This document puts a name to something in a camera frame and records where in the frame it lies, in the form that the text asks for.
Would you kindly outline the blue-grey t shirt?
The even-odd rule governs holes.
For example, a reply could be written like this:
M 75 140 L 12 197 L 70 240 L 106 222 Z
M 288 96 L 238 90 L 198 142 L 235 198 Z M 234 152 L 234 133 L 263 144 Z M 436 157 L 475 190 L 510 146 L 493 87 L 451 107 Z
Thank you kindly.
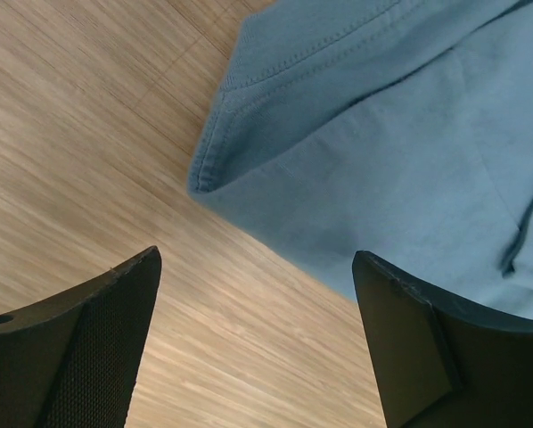
M 369 251 L 533 319 L 533 1 L 250 15 L 187 191 L 349 298 Z

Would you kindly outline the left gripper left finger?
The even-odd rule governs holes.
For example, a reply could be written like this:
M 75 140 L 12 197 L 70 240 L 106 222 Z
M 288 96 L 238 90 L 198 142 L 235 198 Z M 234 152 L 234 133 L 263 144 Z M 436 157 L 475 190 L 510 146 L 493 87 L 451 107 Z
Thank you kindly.
M 0 314 L 0 427 L 124 426 L 161 268 L 152 246 Z

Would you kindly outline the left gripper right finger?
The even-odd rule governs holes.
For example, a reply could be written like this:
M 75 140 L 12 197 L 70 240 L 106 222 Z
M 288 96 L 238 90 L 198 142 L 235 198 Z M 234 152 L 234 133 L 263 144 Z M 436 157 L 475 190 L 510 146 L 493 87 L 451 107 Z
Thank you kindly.
M 352 273 L 387 426 L 533 427 L 533 320 L 368 251 Z

